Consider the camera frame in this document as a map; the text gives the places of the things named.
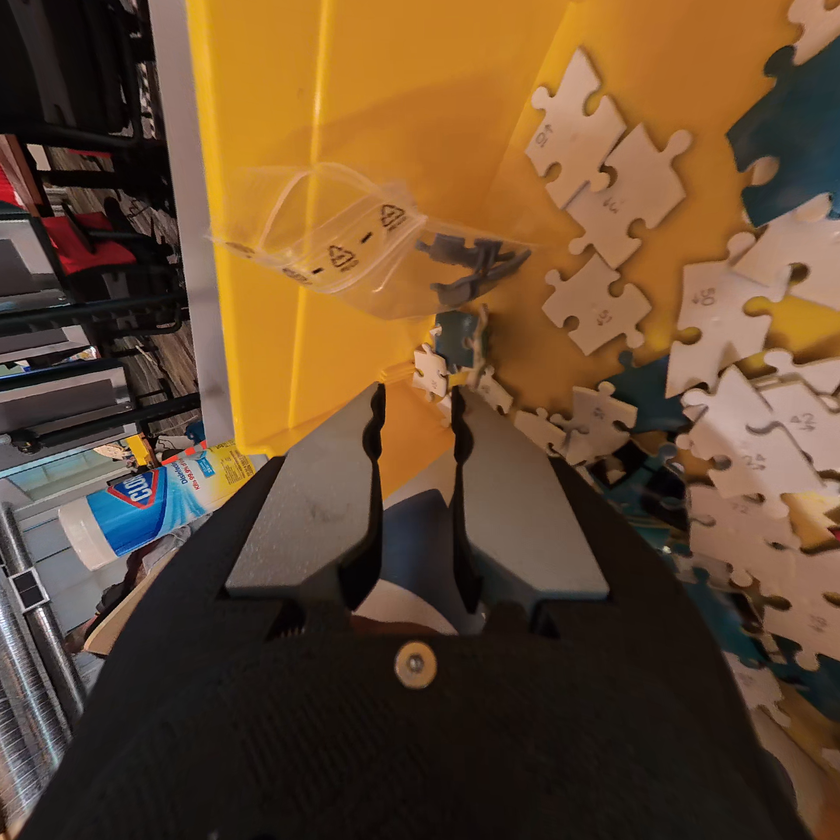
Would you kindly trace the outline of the clear plastic zip bag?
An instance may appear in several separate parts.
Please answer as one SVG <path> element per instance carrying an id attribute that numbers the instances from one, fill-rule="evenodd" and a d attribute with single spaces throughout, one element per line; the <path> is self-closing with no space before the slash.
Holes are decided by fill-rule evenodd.
<path id="1" fill-rule="evenodd" d="M 238 168 L 223 208 L 213 224 L 215 244 L 383 320 L 449 311 L 439 310 L 429 285 L 466 274 L 416 251 L 419 238 L 431 243 L 443 233 L 468 245 L 495 238 L 532 251 L 516 239 L 427 214 L 404 181 L 373 181 L 339 163 Z"/>

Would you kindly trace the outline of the blue white puzzle ball section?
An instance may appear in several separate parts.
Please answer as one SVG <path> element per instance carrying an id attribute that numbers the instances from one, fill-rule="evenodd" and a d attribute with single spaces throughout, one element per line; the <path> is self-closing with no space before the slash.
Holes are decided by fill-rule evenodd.
<path id="1" fill-rule="evenodd" d="M 485 619 L 466 610 L 455 582 L 451 522 L 439 489 L 385 509 L 380 579 L 351 616 L 357 634 L 480 634 Z"/>

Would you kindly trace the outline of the disinfecting wipes canister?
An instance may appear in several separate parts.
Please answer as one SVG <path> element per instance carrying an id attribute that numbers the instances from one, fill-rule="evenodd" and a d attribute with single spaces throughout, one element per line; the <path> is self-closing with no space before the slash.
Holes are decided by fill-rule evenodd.
<path id="1" fill-rule="evenodd" d="M 190 448 L 61 506 L 59 524 L 80 561 L 95 571 L 213 513 L 265 462 L 241 454 L 232 441 Z"/>

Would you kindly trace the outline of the silver flexible duct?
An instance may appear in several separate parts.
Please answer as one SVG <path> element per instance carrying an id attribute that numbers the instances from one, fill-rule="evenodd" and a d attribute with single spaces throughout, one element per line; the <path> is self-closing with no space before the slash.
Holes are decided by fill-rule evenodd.
<path id="1" fill-rule="evenodd" d="M 2 504 L 2 811 L 19 834 L 65 757 L 86 690 L 46 587 Z"/>

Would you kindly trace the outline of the pile of puzzle pieces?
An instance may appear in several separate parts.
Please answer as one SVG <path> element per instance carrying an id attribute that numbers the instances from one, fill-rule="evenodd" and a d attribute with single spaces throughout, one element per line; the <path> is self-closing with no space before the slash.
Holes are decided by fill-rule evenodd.
<path id="1" fill-rule="evenodd" d="M 544 240 L 469 308 L 479 389 L 838 723 L 838 2 L 549 2 L 559 26 L 487 197 Z"/>

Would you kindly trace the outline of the grey plastic stand parts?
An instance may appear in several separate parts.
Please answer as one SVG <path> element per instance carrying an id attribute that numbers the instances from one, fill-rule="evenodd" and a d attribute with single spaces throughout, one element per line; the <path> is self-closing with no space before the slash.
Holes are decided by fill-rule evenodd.
<path id="1" fill-rule="evenodd" d="M 466 271 L 456 280 L 430 283 L 440 311 L 459 308 L 487 294 L 516 274 L 532 255 L 530 248 L 507 246 L 495 238 L 476 237 L 468 245 L 463 237 L 443 233 L 436 233 L 431 243 L 419 238 L 414 247 L 435 263 Z"/>

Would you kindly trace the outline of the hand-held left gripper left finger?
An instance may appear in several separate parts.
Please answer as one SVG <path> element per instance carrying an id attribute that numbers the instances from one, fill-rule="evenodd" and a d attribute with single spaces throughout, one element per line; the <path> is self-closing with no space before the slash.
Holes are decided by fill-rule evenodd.
<path id="1" fill-rule="evenodd" d="M 227 592 L 356 610 L 382 569 L 379 458 L 385 385 L 375 382 L 289 449 Z"/>

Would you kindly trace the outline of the yellow plastic bin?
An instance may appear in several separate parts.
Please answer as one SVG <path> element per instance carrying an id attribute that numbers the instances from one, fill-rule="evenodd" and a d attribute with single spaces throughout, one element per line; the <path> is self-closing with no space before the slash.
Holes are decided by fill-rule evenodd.
<path id="1" fill-rule="evenodd" d="M 213 225 L 238 168 L 339 163 L 377 182 L 401 180 L 429 215 L 516 239 L 532 256 L 542 239 L 487 218 L 487 197 L 534 93 L 540 60 L 558 28 L 549 2 L 188 2 L 192 57 Z M 378 377 L 388 420 L 380 462 L 386 508 L 426 489 L 454 494 L 454 389 L 482 396 L 539 449 L 578 470 L 607 503 L 653 536 L 657 549 L 686 546 L 671 531 L 677 509 L 625 513 L 564 455 L 550 455 L 479 389 L 493 362 L 490 316 L 464 307 L 383 320 L 308 290 L 213 241 L 236 443 L 249 454 L 284 455 Z M 496 291 L 501 283 L 476 303 Z M 665 552 L 671 562 L 674 553 Z M 733 611 L 720 583 L 700 570 L 678 577 L 689 593 Z M 744 595 L 735 595 L 745 599 Z M 764 741 L 822 747 L 838 768 L 838 723 L 788 682 L 772 681 L 750 628 L 726 630 L 721 646 Z"/>

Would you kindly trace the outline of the red chair back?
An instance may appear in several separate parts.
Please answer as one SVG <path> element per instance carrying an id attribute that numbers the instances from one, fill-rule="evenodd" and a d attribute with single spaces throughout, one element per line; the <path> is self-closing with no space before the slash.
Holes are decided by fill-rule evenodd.
<path id="1" fill-rule="evenodd" d="M 43 217 L 41 222 L 66 276 L 83 270 L 135 265 L 138 262 L 131 250 L 111 237 L 95 236 L 96 233 L 113 233 L 109 219 L 102 212 L 84 213 L 74 219 L 66 215 Z"/>

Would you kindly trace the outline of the tan cardboard sheet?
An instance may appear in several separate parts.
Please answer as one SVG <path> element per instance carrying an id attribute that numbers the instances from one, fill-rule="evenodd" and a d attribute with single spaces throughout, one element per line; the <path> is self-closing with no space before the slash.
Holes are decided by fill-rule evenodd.
<path id="1" fill-rule="evenodd" d="M 117 638 L 125 628 L 137 605 L 155 582 L 156 576 L 149 574 L 142 582 L 94 628 L 82 645 L 82 651 L 99 657 L 111 654 Z"/>

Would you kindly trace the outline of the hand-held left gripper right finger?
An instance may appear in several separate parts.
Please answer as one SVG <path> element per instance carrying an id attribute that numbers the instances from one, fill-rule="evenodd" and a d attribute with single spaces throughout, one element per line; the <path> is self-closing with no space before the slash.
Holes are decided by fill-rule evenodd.
<path id="1" fill-rule="evenodd" d="M 553 468 L 474 392 L 451 394 L 455 487 L 449 511 L 453 572 L 468 614 L 544 602 L 600 602 L 609 586 Z"/>

